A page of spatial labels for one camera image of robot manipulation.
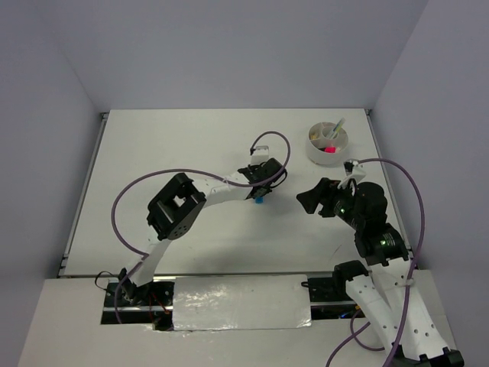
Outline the yellow pen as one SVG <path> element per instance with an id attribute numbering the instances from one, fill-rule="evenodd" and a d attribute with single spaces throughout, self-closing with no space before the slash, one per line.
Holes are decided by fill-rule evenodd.
<path id="1" fill-rule="evenodd" d="M 340 129 L 339 124 L 335 125 L 335 127 L 327 134 L 326 138 L 328 140 L 336 139 L 338 136 L 338 130 Z"/>

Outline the blue clear pen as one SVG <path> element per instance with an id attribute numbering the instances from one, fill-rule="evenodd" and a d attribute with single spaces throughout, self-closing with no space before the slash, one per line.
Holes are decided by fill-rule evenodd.
<path id="1" fill-rule="evenodd" d="M 341 118 L 340 121 L 335 125 L 335 127 L 331 130 L 331 138 L 335 139 L 339 134 L 342 126 L 345 124 L 345 118 Z"/>

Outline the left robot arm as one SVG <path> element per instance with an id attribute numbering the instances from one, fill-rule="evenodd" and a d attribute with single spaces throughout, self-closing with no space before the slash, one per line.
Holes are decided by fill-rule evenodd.
<path id="1" fill-rule="evenodd" d="M 167 248 L 190 231 L 206 207 L 261 198 L 286 177 L 287 170 L 275 158 L 240 168 L 222 178 L 193 180 L 185 173 L 173 176 L 147 205 L 147 224 L 156 238 L 142 250 L 135 248 L 138 259 L 120 271 L 121 296 L 131 305 L 142 304 L 149 298 L 156 268 Z"/>

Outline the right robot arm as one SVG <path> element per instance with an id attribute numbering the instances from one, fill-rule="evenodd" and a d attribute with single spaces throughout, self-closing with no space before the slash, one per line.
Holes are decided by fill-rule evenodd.
<path id="1" fill-rule="evenodd" d="M 322 178 L 296 196 L 308 214 L 337 217 L 355 231 L 359 260 L 336 265 L 332 290 L 351 298 L 377 333 L 386 366 L 463 366 L 436 328 L 413 276 L 413 259 L 387 221 L 381 186 Z"/>

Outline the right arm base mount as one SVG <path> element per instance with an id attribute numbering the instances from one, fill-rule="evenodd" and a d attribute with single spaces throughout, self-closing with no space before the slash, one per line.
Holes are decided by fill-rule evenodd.
<path id="1" fill-rule="evenodd" d="M 331 275 L 306 276 L 300 283 L 309 292 L 313 320 L 351 319 L 357 307 L 382 303 L 368 271 L 359 261 L 336 265 Z"/>

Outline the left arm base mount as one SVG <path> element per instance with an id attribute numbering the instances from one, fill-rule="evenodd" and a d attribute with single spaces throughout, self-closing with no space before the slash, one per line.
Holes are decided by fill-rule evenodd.
<path id="1" fill-rule="evenodd" d="M 105 292 L 102 305 L 102 325 L 144 324 L 157 331 L 173 331 L 173 296 L 175 280 L 157 279 L 146 286 L 142 297 L 130 300 L 121 289 L 118 292 L 118 316 L 114 308 L 115 290 L 118 282 L 110 279 L 106 286 L 101 286 Z"/>

